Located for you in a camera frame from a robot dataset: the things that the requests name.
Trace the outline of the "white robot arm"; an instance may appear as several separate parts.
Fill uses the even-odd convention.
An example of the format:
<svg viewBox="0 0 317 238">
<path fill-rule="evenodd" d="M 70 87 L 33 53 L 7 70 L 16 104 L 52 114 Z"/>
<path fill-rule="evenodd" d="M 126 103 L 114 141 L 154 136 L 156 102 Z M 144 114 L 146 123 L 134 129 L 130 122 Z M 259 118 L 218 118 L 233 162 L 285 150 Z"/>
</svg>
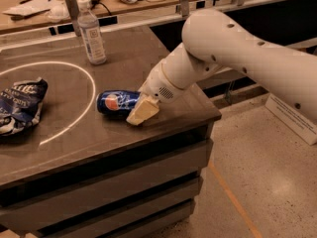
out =
<svg viewBox="0 0 317 238">
<path fill-rule="evenodd" d="M 192 84 L 223 67 L 234 69 L 311 121 L 317 120 L 317 57 L 264 41 L 215 9 L 198 10 L 185 21 L 182 43 L 150 72 L 127 118 L 139 125 Z"/>
</svg>

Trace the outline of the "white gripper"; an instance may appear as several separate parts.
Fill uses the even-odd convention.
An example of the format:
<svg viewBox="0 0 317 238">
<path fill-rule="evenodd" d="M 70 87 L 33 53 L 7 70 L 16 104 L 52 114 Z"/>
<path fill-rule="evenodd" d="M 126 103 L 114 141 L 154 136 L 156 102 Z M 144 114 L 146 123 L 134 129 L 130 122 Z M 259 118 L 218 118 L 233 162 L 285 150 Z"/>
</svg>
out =
<svg viewBox="0 0 317 238">
<path fill-rule="evenodd" d="M 159 101 L 171 103 L 184 93 L 183 89 L 177 88 L 168 79 L 165 69 L 166 59 L 162 59 L 139 88 L 143 94 L 126 119 L 131 125 L 138 126 L 155 116 L 159 112 Z"/>
</svg>

